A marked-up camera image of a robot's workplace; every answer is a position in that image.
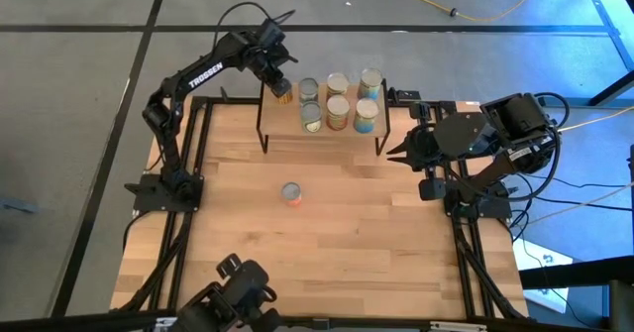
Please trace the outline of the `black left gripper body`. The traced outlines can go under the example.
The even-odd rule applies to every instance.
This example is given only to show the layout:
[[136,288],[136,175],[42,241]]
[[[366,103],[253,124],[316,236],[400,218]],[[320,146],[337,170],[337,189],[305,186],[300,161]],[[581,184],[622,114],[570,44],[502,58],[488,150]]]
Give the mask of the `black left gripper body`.
[[247,68],[262,82],[279,82],[284,79],[280,67],[286,62],[297,63],[283,42],[258,45],[247,51]]

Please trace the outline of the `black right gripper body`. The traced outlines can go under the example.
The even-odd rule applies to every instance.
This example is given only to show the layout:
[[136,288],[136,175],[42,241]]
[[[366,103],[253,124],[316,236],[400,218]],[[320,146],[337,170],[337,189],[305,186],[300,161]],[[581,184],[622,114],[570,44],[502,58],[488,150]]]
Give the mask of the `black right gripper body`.
[[442,159],[442,152],[433,132],[423,127],[415,127],[411,130],[409,154],[413,171],[438,166]]

